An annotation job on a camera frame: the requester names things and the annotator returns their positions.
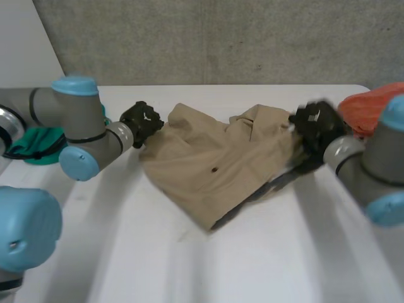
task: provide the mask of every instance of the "beige jacket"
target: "beige jacket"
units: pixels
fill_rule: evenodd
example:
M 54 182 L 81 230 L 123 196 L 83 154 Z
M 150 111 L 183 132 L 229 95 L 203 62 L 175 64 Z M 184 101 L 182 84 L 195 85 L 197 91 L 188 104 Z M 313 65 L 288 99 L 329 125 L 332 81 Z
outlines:
M 225 124 L 177 104 L 140 160 L 147 176 L 204 229 L 280 173 L 299 140 L 289 113 L 255 105 Z

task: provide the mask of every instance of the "gray wall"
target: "gray wall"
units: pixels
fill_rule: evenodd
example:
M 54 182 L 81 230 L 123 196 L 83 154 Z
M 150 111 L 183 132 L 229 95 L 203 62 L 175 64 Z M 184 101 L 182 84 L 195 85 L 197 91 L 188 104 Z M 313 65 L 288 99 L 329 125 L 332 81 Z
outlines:
M 33 0 L 65 72 L 102 85 L 404 80 L 403 0 Z

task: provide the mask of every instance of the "gray robot arm segment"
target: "gray robot arm segment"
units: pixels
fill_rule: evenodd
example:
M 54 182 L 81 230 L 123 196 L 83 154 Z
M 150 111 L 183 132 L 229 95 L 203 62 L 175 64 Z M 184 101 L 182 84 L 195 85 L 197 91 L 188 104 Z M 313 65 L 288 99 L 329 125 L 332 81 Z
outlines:
M 72 179 L 87 181 L 131 146 L 163 126 L 144 102 L 128 110 L 121 122 L 105 126 L 102 104 L 93 79 L 65 77 L 52 88 L 0 90 L 0 154 L 32 127 L 63 128 L 69 147 L 59 161 Z M 153 120 L 142 119 L 152 111 Z

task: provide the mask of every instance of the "light blue joint cap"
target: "light blue joint cap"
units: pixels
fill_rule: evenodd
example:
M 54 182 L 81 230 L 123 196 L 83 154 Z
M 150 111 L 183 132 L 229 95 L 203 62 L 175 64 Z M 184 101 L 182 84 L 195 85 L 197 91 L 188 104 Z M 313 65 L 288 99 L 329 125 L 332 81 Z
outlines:
M 61 232 L 61 208 L 47 191 L 0 187 L 0 269 L 38 267 L 54 252 Z
M 367 205 L 365 214 L 377 225 L 392 227 L 404 223 L 404 191 L 383 196 Z
M 96 96 L 98 88 L 95 80 L 90 77 L 66 76 L 52 82 L 52 89 L 72 96 Z
M 88 181 L 100 172 L 94 157 L 75 146 L 66 147 L 59 155 L 59 162 L 64 173 L 76 181 Z
M 404 132 L 404 95 L 391 99 L 380 115 L 379 121 L 389 128 Z

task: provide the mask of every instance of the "orange fabric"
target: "orange fabric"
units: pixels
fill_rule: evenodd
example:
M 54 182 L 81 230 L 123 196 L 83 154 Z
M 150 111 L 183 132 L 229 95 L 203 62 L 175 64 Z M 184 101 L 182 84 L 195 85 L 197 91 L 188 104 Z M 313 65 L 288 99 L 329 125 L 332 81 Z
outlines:
M 401 94 L 404 94 L 404 82 L 384 85 L 346 98 L 338 106 L 338 111 L 356 135 L 372 136 L 385 106 L 393 97 Z

